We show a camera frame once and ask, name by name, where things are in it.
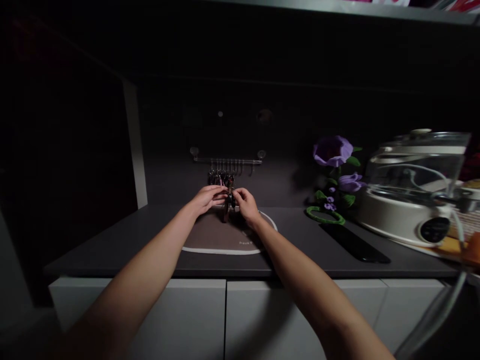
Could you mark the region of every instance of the key hook rack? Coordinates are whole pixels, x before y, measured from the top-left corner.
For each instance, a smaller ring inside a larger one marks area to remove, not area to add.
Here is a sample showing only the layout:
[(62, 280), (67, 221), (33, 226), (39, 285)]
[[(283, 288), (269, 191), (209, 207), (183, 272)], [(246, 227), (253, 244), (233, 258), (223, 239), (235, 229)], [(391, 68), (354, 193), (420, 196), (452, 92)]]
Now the key hook rack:
[(251, 172), (250, 176), (254, 173), (254, 166), (261, 165), (263, 159), (267, 155), (264, 150), (260, 150), (256, 153), (258, 160), (248, 160), (248, 159), (238, 159), (238, 158), (224, 158), (224, 157), (199, 157), (200, 150), (198, 147), (191, 147), (190, 154), (193, 155), (193, 161), (196, 163), (210, 163), (211, 168), (215, 168), (214, 164), (216, 165), (216, 169), (218, 170), (226, 170), (232, 171), (232, 169), (237, 173), (237, 175), (241, 175), (243, 172), (244, 165), (251, 165)]

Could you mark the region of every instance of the hand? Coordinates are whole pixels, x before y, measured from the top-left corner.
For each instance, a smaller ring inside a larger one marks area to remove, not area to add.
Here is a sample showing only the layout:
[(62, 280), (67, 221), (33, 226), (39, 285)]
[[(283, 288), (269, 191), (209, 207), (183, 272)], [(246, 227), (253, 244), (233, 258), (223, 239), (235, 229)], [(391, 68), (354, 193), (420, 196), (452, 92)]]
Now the hand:
[(233, 196), (247, 225), (253, 229), (258, 222), (262, 221), (254, 196), (243, 187), (234, 190)]
[(227, 190), (225, 186), (220, 185), (202, 187), (188, 205), (193, 209), (196, 216), (205, 214), (212, 206), (225, 202), (228, 195), (222, 192)]

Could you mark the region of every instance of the lid knob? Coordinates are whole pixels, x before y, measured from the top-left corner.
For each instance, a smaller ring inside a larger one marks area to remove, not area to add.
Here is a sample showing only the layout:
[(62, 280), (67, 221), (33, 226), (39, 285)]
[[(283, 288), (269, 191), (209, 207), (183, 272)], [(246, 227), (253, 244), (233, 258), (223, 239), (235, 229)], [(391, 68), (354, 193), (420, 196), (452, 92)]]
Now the lid knob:
[(411, 135), (421, 135), (421, 134), (427, 134), (431, 131), (432, 131), (432, 129), (415, 129), (415, 130), (410, 131), (410, 134)]

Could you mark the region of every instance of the forearm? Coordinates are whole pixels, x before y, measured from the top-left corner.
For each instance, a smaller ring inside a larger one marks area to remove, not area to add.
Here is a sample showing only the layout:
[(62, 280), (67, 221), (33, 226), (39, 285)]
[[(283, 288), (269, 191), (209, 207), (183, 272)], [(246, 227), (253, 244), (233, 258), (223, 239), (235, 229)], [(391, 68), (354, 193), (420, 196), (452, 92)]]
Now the forearm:
[(82, 350), (99, 358), (122, 354), (167, 286), (196, 218), (189, 205), (182, 208), (108, 284), (67, 343), (83, 339)]
[(351, 359), (391, 358), (363, 316), (316, 263), (264, 220), (254, 229), (329, 358), (346, 354)]

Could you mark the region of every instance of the shelf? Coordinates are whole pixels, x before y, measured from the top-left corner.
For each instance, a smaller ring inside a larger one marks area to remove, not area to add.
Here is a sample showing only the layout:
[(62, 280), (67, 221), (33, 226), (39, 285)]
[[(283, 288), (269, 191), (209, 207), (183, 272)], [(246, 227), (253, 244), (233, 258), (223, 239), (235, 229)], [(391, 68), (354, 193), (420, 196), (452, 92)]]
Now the shelf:
[(443, 24), (479, 26), (480, 15), (420, 7), (402, 7), (347, 0), (208, 0), (219, 3), (254, 5), (324, 13), (351, 14)]

